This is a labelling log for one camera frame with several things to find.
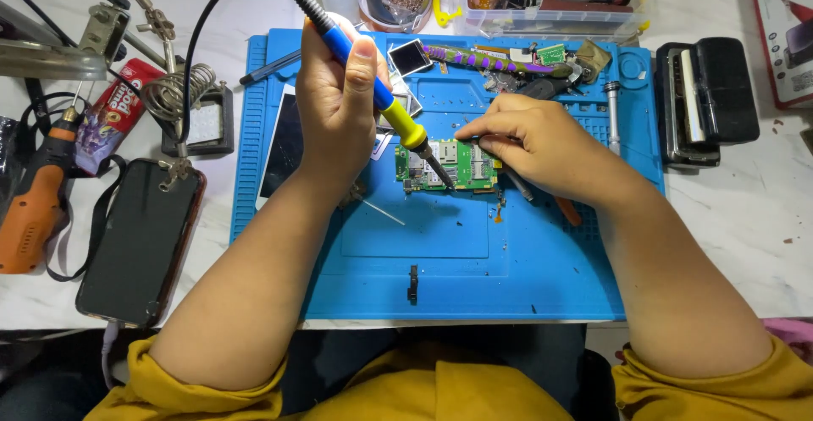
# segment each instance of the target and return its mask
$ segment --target cardboard box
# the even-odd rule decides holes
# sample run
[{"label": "cardboard box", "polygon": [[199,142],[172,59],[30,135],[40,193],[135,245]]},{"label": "cardboard box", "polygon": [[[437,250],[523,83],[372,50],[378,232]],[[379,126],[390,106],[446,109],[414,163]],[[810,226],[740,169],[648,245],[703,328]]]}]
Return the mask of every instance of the cardboard box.
[{"label": "cardboard box", "polygon": [[754,0],[777,108],[813,108],[813,0]]}]

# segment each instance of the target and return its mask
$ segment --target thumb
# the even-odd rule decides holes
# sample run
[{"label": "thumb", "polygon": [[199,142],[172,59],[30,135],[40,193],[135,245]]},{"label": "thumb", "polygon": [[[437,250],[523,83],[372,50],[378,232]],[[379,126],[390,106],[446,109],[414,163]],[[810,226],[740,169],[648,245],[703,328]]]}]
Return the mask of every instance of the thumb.
[{"label": "thumb", "polygon": [[484,135],[480,138],[480,147],[508,164],[520,176],[531,156],[522,146],[503,135]]},{"label": "thumb", "polygon": [[367,36],[353,43],[345,69],[345,90],[341,107],[345,116],[372,116],[373,89],[376,84],[376,43]]}]

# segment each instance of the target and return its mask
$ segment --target sleeve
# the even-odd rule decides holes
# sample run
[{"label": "sleeve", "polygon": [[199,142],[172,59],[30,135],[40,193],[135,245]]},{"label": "sleeve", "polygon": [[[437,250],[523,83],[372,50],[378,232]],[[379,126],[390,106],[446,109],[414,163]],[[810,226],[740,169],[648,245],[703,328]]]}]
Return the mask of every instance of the sleeve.
[{"label": "sleeve", "polygon": [[85,418],[86,421],[160,421],[176,415],[201,421],[276,419],[282,408],[279,380],[288,357],[268,383],[245,391],[218,391],[206,386],[184,385],[173,379],[147,353],[155,338],[135,341],[127,352],[130,381],[113,388]]},{"label": "sleeve", "polygon": [[613,368],[616,405],[633,421],[808,419],[813,413],[813,367],[777,337],[764,363],[741,374],[679,379],[647,368],[631,349]]}]

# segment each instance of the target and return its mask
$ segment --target cracked phone screen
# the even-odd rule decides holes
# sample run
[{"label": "cracked phone screen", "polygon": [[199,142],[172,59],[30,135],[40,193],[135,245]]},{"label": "cracked phone screen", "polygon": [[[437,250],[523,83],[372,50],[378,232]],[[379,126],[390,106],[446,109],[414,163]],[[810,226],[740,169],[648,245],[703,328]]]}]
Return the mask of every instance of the cracked phone screen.
[{"label": "cracked phone screen", "polygon": [[271,147],[265,165],[259,196],[271,197],[282,183],[299,167],[302,158],[302,127],[299,121],[297,96],[285,87],[279,103],[279,113],[271,135]]}]

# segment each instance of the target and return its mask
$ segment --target orange rotary tool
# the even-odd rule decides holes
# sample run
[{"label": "orange rotary tool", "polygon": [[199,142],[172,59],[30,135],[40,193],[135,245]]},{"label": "orange rotary tool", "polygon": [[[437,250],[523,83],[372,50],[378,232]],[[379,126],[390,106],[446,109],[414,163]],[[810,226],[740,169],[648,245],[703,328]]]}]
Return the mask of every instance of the orange rotary tool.
[{"label": "orange rotary tool", "polygon": [[45,258],[45,243],[62,216],[59,198],[73,166],[76,128],[81,123],[76,113],[79,89],[31,157],[0,225],[0,274],[27,273]]}]

